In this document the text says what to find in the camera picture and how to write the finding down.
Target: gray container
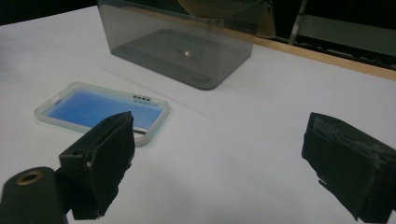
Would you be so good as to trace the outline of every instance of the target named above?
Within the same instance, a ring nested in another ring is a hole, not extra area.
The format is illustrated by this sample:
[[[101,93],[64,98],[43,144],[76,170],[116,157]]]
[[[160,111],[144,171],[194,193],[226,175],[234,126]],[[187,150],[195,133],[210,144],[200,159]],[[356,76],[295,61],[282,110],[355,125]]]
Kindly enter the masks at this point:
[[[251,54],[262,1],[99,0],[112,54],[193,87],[217,87]]]

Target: wooden strip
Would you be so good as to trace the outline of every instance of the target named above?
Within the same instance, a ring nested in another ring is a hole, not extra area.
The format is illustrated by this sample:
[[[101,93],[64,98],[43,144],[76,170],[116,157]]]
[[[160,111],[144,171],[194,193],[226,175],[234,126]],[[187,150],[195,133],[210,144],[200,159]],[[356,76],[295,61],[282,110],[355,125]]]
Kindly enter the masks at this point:
[[[254,43],[269,49],[280,50],[283,52],[298,55],[315,61],[329,63],[353,71],[396,81],[396,71],[389,70],[386,68],[376,67],[366,63],[358,63],[358,62],[350,61],[348,59],[338,58],[332,55],[316,52],[309,49],[302,49],[292,45],[287,45],[260,37],[256,37]]]

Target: white table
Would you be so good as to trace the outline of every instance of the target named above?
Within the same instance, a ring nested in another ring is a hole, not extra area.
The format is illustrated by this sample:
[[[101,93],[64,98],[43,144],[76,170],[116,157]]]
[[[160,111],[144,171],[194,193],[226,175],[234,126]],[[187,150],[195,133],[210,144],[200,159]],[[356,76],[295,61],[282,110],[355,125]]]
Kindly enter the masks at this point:
[[[58,168],[58,155],[81,137],[33,114],[76,81],[162,98],[172,109],[136,149],[106,215],[69,213],[69,223],[356,223],[301,157],[309,114],[396,148],[394,81],[254,46],[216,89],[199,91],[112,56],[90,7],[0,27],[1,185],[28,168]]]

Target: black object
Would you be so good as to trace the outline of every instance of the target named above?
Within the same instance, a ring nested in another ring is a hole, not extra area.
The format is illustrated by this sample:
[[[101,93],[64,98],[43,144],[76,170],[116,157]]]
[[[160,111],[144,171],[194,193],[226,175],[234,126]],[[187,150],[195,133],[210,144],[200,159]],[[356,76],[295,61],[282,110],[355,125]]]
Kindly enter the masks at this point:
[[[303,158],[355,219],[387,223],[396,208],[396,151],[349,124],[312,113]]]
[[[102,120],[60,156],[54,172],[37,167],[10,178],[0,204],[1,224],[64,224],[105,215],[134,157],[131,112]]]

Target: transparent plastic box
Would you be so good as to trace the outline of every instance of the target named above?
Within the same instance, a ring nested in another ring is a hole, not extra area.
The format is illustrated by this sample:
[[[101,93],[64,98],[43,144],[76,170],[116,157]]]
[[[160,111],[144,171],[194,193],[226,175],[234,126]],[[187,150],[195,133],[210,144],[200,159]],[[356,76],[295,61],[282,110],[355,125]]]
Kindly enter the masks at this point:
[[[99,0],[112,54],[193,87],[250,57],[262,0]]]

